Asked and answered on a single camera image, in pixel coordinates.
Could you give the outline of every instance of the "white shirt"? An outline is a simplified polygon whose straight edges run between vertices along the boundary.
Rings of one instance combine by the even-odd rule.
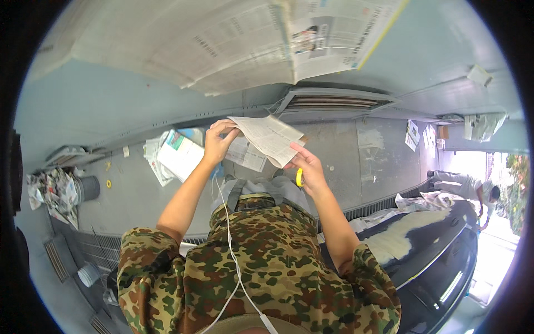
[[[482,186],[482,203],[486,204],[488,207],[488,217],[493,214],[493,211],[495,210],[495,203],[490,203],[490,196],[491,196],[491,189],[495,187],[493,182],[490,180],[485,181],[482,183],[477,178],[470,177],[469,182],[465,182],[460,187],[460,191],[462,192],[464,198],[466,199],[474,199],[478,200],[478,194],[476,193],[476,190]]]

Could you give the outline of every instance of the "camouflage shirt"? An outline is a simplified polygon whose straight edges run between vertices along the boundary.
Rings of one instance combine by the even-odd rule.
[[[240,196],[238,203],[256,207],[230,214],[242,281],[280,334],[397,332],[399,298],[365,244],[340,277],[324,264],[308,213],[296,205],[272,207],[265,194]],[[223,205],[210,227],[208,241],[185,258],[176,241],[156,229],[123,235],[119,304],[134,333],[197,333],[219,314],[238,281]],[[264,325],[240,287],[210,333],[251,327]]]

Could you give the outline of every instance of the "gray pants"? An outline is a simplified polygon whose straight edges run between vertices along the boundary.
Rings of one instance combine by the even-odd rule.
[[[437,170],[434,172],[434,179],[437,181],[460,183],[460,185],[456,185],[450,183],[436,182],[434,184],[434,187],[436,189],[444,190],[446,192],[467,198],[466,195],[468,194],[465,191],[466,186],[468,187],[471,184],[471,180],[473,179],[473,177],[469,174],[456,174]]]
[[[213,212],[222,203],[228,201],[228,195],[230,194],[230,191],[232,191],[237,181],[238,180],[228,181],[221,187],[224,200],[221,198],[221,194],[218,192],[219,189],[216,188],[217,193],[219,194],[217,195],[217,199],[215,199],[215,201],[211,204],[211,212]],[[271,182],[262,182],[258,184],[252,183],[251,181],[246,181],[243,189],[241,190],[241,195],[248,195],[250,193],[258,192],[269,193],[272,197],[278,196],[281,198],[286,198],[299,205],[307,212],[310,212],[310,206],[306,200],[304,190],[297,187],[287,176],[280,175],[273,178]]]

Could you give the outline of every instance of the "man's left hand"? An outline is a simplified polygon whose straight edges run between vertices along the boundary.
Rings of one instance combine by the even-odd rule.
[[[239,134],[239,129],[235,128],[235,123],[231,120],[218,120],[206,131],[206,142],[204,143],[203,161],[215,167],[223,161],[230,144]],[[221,138],[222,133],[227,133],[225,138]]]

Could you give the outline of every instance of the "tape roll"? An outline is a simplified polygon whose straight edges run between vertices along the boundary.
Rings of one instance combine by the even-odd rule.
[[[299,168],[297,170],[297,180],[296,181],[297,181],[297,185],[299,187],[304,186],[304,177],[302,176],[302,168]]]

